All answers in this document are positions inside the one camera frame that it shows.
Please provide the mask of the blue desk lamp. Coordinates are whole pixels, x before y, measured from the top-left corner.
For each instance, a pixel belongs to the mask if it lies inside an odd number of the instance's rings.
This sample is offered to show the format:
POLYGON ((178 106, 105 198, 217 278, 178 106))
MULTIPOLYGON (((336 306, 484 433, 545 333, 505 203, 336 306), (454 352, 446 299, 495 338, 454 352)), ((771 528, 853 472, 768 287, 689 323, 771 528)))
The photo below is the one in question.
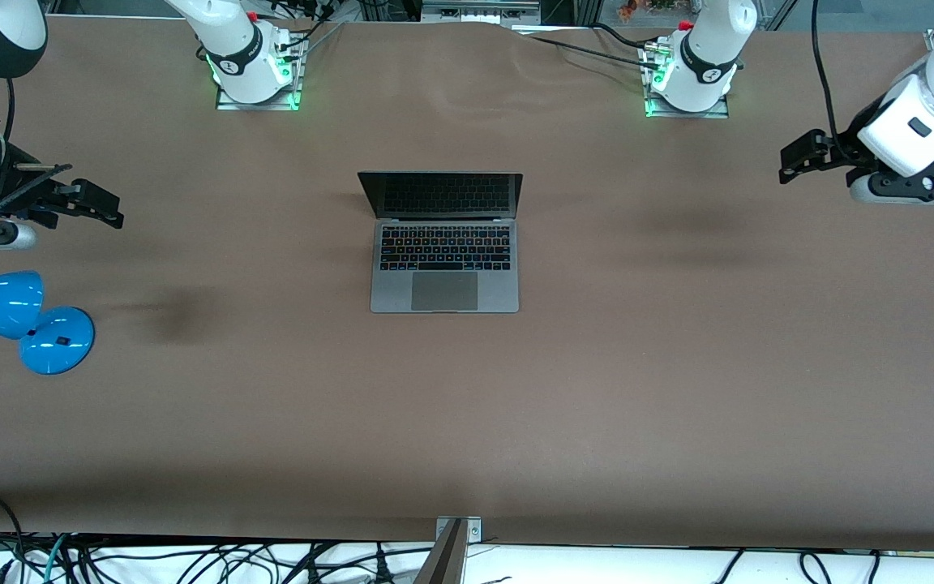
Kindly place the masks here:
POLYGON ((0 274, 0 337, 16 341, 22 364, 40 375, 59 375, 80 365, 92 351, 92 317, 77 307, 47 309, 45 286, 36 271, 0 274))

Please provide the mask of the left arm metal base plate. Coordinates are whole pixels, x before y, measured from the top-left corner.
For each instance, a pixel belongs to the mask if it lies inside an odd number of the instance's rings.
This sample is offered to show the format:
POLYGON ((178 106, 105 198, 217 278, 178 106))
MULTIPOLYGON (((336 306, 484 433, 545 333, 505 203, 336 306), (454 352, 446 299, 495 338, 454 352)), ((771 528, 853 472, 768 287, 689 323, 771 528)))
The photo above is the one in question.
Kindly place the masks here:
POLYGON ((668 40, 670 40, 668 36, 656 37, 655 40, 645 41, 644 45, 637 50, 639 62, 655 66, 653 69, 645 69, 641 72, 641 80, 644 82, 645 115, 649 118, 729 118, 729 103, 727 103, 726 95, 719 97, 710 109, 688 112, 675 108, 663 95, 656 92, 656 86, 665 80, 668 73, 671 73, 671 48, 670 45, 663 43, 668 40))

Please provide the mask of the aluminium profile post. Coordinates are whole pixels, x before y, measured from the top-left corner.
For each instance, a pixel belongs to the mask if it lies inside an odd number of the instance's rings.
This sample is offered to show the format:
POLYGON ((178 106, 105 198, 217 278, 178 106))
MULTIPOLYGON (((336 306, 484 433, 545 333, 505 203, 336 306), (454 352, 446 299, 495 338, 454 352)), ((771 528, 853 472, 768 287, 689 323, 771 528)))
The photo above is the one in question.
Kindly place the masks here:
POLYGON ((445 528, 431 547, 413 584, 462 584, 469 543, 463 521, 455 520, 445 528))

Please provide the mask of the grey laptop computer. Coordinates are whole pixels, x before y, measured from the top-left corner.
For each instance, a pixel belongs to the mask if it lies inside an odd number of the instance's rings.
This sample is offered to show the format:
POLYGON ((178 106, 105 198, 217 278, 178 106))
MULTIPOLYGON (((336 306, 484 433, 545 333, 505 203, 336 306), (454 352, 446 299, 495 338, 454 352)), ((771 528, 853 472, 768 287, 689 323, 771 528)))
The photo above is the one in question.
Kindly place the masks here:
POLYGON ((375 314, 514 314, 520 307, 512 171, 367 170, 375 314))

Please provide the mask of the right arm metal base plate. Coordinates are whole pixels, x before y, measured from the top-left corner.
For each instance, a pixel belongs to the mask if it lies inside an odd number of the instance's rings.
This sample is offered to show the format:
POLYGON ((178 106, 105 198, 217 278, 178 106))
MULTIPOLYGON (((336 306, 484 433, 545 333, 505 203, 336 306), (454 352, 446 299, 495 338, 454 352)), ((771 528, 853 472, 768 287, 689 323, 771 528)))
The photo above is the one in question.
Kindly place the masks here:
POLYGON ((303 34, 277 29, 259 55, 238 69, 230 59, 210 58, 218 86, 218 110, 300 110, 306 73, 307 41, 303 34))

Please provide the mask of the small metal corner bracket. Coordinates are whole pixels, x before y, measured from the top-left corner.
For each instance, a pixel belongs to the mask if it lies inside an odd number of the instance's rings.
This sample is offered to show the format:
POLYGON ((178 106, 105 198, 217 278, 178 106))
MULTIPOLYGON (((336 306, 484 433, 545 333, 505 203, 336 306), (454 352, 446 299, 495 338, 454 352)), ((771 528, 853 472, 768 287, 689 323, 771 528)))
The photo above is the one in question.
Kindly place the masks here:
POLYGON ((445 528, 455 520, 463 521, 467 533, 466 540, 469 544, 481 543, 483 540, 482 519, 480 517, 456 517, 456 515, 441 515, 437 518, 435 529, 435 540, 440 539, 445 528))

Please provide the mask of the brown table cover sheet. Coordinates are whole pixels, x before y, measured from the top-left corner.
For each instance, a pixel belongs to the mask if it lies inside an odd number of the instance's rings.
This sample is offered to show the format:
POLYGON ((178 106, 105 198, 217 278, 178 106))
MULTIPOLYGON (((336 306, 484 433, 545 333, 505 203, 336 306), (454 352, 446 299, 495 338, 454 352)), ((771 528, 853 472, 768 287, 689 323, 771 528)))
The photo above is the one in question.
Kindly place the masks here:
POLYGON ((352 24, 296 112, 218 111, 178 19, 54 16, 20 148, 120 197, 0 273, 96 322, 0 337, 0 498, 36 531, 934 548, 934 207, 778 184, 809 41, 750 38, 726 121, 486 24, 352 24), (360 170, 516 171, 521 307, 371 313, 360 170))

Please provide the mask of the grey metal control box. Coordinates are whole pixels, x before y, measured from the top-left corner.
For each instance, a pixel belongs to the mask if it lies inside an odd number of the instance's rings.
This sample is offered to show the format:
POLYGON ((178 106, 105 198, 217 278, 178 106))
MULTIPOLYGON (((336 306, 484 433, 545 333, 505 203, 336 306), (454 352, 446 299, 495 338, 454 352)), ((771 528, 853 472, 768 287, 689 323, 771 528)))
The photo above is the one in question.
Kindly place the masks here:
POLYGON ((419 22, 481 22, 504 28, 540 26, 540 0, 422 0, 419 22))

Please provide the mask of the orange background object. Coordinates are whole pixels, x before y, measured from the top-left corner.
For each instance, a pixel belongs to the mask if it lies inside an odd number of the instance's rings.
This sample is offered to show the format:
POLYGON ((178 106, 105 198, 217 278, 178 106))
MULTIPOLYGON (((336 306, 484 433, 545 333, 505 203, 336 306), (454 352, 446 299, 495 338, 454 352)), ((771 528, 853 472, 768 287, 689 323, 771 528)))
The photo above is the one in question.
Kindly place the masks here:
POLYGON ((623 0, 616 14, 622 23, 631 22, 637 18, 653 18, 654 16, 668 16, 672 12, 689 11, 689 0, 623 0))

